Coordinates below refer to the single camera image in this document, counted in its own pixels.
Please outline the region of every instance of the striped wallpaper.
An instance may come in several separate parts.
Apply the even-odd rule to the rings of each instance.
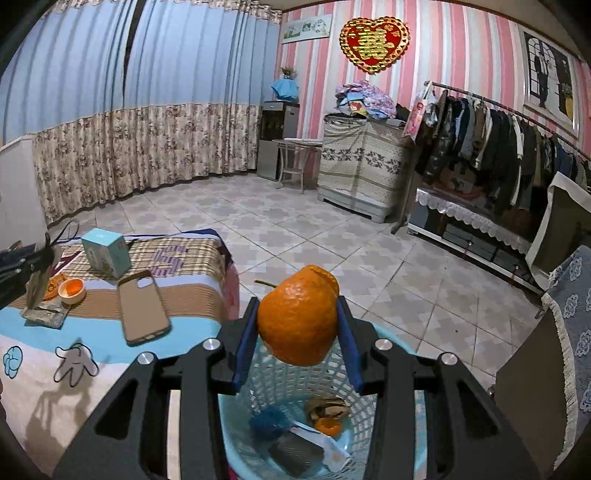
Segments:
[[[424,81],[433,80],[479,93],[515,110],[522,109],[524,60],[518,26],[510,20],[435,0],[344,0],[291,11],[284,14],[283,21],[322,14],[333,14],[329,38],[280,45],[277,56],[277,72],[280,66],[290,65],[298,73],[299,136],[321,136],[322,117],[335,105],[335,87],[364,78],[406,107],[410,107]],[[369,75],[341,52],[340,29],[351,18],[385,15],[407,23],[410,46],[393,66]],[[575,75],[580,126],[579,139],[572,140],[591,153],[591,75],[587,64],[576,60]],[[525,113],[556,128],[530,111]]]

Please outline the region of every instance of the cardboard box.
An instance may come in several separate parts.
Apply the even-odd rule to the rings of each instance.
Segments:
[[[99,272],[121,278],[131,268],[125,238],[120,233],[93,228],[82,237],[90,266]]]

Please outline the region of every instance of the heart decoration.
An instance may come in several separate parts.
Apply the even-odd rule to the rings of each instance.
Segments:
[[[340,48],[364,72],[387,69],[408,48],[410,33],[398,18],[354,18],[340,31]]]

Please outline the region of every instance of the laundry basket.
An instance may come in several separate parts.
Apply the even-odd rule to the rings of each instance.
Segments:
[[[387,330],[375,325],[378,335],[412,353]],[[266,449],[252,437],[248,421],[269,405],[275,405],[290,420],[306,422],[304,404],[311,397],[340,397],[350,406],[338,444],[351,455],[338,473],[323,468],[309,478],[362,480],[374,426],[376,396],[360,396],[349,383],[338,341],[324,361],[313,367],[295,367],[272,356],[260,338],[252,358],[248,379],[235,397],[220,395],[220,418],[228,462],[243,480],[288,480],[293,478],[270,459]],[[427,457],[424,395],[415,392],[415,471]]]

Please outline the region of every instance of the brown phone case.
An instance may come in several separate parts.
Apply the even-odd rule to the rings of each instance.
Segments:
[[[152,283],[138,287],[138,280],[151,278]],[[170,319],[166,315],[160,292],[149,270],[123,278],[117,284],[123,335],[128,345],[137,345],[168,333]]]

